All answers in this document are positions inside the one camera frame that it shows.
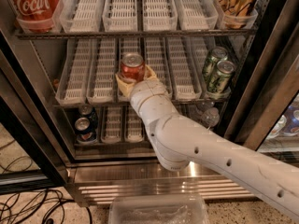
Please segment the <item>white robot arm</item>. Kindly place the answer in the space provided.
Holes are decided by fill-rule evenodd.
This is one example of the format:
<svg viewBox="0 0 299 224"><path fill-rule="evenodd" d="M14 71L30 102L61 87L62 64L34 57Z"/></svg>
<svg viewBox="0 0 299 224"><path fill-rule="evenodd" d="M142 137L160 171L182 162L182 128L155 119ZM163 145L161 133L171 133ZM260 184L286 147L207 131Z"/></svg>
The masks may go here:
<svg viewBox="0 0 299 224"><path fill-rule="evenodd" d="M179 114L166 87L146 68L141 81L115 74L142 119L159 163L178 171L192 161L224 175L293 221L299 221L299 168L232 143Z"/></svg>

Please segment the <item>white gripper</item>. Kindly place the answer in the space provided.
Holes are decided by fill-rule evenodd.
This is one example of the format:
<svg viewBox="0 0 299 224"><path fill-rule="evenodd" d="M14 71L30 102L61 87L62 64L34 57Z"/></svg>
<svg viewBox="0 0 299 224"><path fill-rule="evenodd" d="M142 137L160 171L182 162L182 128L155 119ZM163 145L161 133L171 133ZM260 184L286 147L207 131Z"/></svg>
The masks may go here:
<svg viewBox="0 0 299 224"><path fill-rule="evenodd" d="M150 125L156 119L177 114L165 85L158 81L156 73L148 65L145 65L144 79L136 84L134 79L126 78L120 72L116 74L119 90L123 96L130 97L131 107L143 123Z"/></svg>

